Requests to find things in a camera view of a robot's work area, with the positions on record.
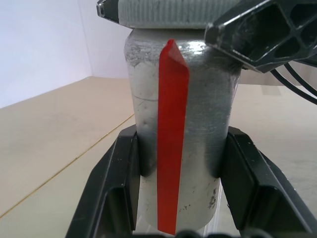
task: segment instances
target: beige floor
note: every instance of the beige floor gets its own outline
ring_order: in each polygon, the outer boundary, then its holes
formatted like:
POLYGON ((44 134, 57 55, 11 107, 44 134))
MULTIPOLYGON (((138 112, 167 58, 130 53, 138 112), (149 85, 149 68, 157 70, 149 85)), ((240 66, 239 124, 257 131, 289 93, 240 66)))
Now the beige floor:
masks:
MULTIPOLYGON (((91 169, 132 115, 128 81, 101 78, 1 109, 0 238, 64 237, 91 169)), ((316 121, 316 106, 285 87, 239 85, 230 124, 280 166, 317 217, 316 121)), ((221 201, 207 230, 237 234, 221 201)))

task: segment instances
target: gray metal cylinder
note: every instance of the gray metal cylinder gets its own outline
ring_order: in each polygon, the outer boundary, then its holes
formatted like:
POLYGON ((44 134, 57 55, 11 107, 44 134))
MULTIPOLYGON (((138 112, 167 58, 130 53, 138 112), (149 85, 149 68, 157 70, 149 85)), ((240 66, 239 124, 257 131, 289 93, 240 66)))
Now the gray metal cylinder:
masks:
POLYGON ((219 164, 241 64, 204 43, 203 30, 134 29, 126 57, 140 146, 144 217, 157 227, 159 56, 175 39, 190 70, 176 231, 198 230, 216 210, 219 164))

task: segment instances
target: black plastic bracket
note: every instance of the black plastic bracket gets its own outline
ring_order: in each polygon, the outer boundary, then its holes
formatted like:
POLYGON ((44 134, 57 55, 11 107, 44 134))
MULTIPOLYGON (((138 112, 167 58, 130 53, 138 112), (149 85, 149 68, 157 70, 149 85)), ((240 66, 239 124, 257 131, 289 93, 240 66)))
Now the black plastic bracket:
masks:
POLYGON ((205 42, 268 72, 317 54, 316 0, 243 0, 206 29, 205 42))
MULTIPOLYGON (((135 126, 123 130, 92 170, 66 238, 164 237, 131 234, 140 189, 137 142, 135 126)), ((282 171, 236 128, 229 128, 220 178, 241 237, 317 237, 316 219, 282 171)), ((176 238, 200 236, 183 231, 176 238)))
POLYGON ((92 170, 67 238, 131 234, 136 227, 140 170, 136 127, 124 129, 92 170))
POLYGON ((221 182, 240 231, 317 233, 317 221, 282 171, 239 129, 229 128, 221 182))

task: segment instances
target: white wall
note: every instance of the white wall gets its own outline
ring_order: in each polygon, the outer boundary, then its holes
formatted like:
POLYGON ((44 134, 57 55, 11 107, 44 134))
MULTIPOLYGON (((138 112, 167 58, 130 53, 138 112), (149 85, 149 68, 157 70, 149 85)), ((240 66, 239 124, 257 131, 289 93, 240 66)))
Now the white wall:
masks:
POLYGON ((91 75, 77 0, 0 0, 0 108, 91 75))
POLYGON ((129 28, 97 16, 98 0, 78 0, 80 3, 93 75, 127 78, 123 47, 129 28))

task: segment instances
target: black cable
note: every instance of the black cable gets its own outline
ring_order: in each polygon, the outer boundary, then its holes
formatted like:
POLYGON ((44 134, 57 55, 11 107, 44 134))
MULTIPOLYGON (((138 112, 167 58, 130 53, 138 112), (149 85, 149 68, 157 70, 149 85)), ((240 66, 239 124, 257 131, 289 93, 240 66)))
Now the black cable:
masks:
POLYGON ((311 92, 314 96, 317 97, 317 90, 313 88, 308 82, 306 82, 296 71, 293 67, 287 63, 284 65, 287 71, 299 82, 304 88, 306 88, 309 92, 311 92))
POLYGON ((298 89, 294 84, 288 81, 286 78, 283 77, 276 69, 273 69, 271 73, 280 81, 284 86, 286 86, 289 90, 293 91, 297 95, 301 96, 302 98, 310 101, 317 105, 317 99, 313 98, 312 96, 308 95, 307 93, 303 92, 302 90, 298 89))

